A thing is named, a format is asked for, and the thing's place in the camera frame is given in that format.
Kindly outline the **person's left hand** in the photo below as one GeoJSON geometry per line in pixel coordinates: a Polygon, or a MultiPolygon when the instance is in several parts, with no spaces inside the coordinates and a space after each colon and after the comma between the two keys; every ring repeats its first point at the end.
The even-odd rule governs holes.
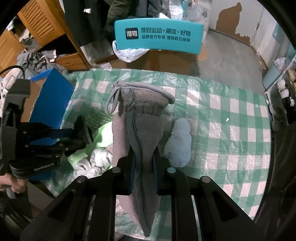
{"type": "Polygon", "coordinates": [[[2,192],[6,191],[7,187],[10,186],[12,192],[23,193],[27,188],[28,180],[19,179],[10,173],[5,173],[0,176],[0,189],[2,192]]]}

